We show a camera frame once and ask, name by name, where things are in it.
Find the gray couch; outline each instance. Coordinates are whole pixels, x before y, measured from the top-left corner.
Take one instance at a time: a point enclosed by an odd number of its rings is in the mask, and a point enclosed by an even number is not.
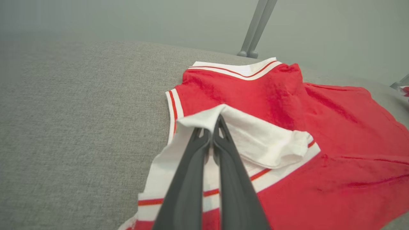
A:
[[[112,230],[130,218],[166,145],[164,92],[198,60],[258,62],[140,42],[3,39],[0,229]],[[409,105],[393,89],[301,70],[307,82],[365,87],[409,127]],[[385,229],[404,229],[408,219]]]

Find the gray cushion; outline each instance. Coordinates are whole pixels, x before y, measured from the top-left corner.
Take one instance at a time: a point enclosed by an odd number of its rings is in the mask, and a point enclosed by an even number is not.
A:
[[[166,145],[164,92],[196,60],[258,61],[139,42],[19,37],[0,48],[2,229],[118,228],[137,211],[150,163]],[[309,82],[366,87],[409,127],[407,103],[392,89],[302,71]]]

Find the gray wall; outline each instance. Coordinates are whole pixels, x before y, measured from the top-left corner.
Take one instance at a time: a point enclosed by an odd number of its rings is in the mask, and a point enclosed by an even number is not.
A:
[[[2,0],[1,32],[54,32],[236,54],[257,0]],[[260,59],[373,79],[409,73],[409,0],[278,0]]]

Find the red fabric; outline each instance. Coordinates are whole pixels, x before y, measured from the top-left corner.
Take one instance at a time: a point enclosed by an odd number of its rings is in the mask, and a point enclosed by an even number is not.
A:
[[[409,132],[367,90],[303,83],[297,64],[253,81],[187,70],[176,90],[185,116],[227,104],[314,137],[321,152],[258,193],[273,229],[380,229],[409,210]],[[203,214],[203,229],[219,222]]]

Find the red stripe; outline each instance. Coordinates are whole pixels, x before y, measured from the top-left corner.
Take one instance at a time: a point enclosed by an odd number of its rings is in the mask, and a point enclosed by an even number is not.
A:
[[[308,148],[310,148],[310,147],[313,146],[314,144],[315,144],[315,141],[314,141],[314,140],[311,141],[311,142],[308,144]],[[256,174],[252,175],[252,176],[250,177],[250,180],[251,180],[251,181],[256,180],[257,178],[261,177],[262,175],[264,175],[264,174],[266,174],[266,173],[268,173],[268,172],[270,172],[270,171],[271,171],[271,169],[264,169],[264,170],[262,170],[262,171],[260,171],[260,172],[258,172],[258,173],[256,173]],[[204,197],[208,197],[208,196],[212,196],[212,195],[216,195],[216,194],[219,194],[219,189],[213,189],[213,190],[205,191],[205,192],[203,193],[203,196],[204,196]],[[143,200],[143,201],[138,201],[138,206],[143,206],[143,205],[158,205],[158,204],[162,204],[162,203],[163,203],[163,199]]]
[[[175,99],[173,98],[172,91],[169,91],[169,94],[171,96],[172,107],[173,107],[173,116],[175,118],[175,127],[173,128],[173,134],[175,134],[176,133],[176,119],[178,118],[178,114],[176,113]]]
[[[242,77],[252,77],[252,76],[254,76],[254,75],[260,73],[261,71],[263,71],[265,68],[267,68],[267,66],[271,65],[271,64],[274,63],[274,62],[276,62],[276,61],[272,61],[272,62],[268,63],[268,64],[267,64],[266,66],[264,66],[261,70],[257,71],[257,73],[255,73],[255,74],[253,74],[253,75],[250,75],[250,76],[244,76],[244,75],[239,74],[239,73],[237,73],[237,72],[234,72],[234,71],[231,71],[231,70],[228,70],[228,69],[225,69],[225,68],[214,67],[214,66],[192,66],[192,67],[190,67],[190,68],[214,68],[214,69],[226,70],[226,71],[229,71],[230,73],[238,74],[238,75],[240,75],[240,76],[242,76]]]

